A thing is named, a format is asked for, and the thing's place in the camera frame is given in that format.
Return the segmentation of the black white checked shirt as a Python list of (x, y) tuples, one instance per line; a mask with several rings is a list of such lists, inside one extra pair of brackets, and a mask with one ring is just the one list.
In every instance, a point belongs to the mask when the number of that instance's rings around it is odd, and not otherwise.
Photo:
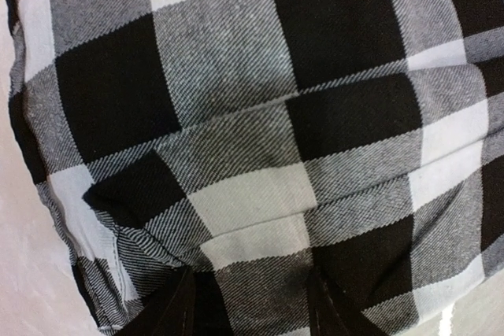
[(9, 117), (98, 329), (387, 335), (503, 269), (503, 0), (6, 0)]

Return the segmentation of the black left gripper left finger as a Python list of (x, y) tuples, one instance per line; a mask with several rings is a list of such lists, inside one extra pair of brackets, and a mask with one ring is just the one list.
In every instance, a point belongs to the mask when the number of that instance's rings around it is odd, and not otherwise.
[(177, 268), (147, 306), (117, 336), (191, 336), (194, 330), (195, 277)]

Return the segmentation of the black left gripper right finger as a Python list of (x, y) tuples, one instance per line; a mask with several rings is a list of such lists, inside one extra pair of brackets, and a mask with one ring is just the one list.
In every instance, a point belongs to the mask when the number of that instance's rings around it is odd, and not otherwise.
[(316, 336), (384, 336), (344, 291), (318, 267), (306, 281), (309, 329)]

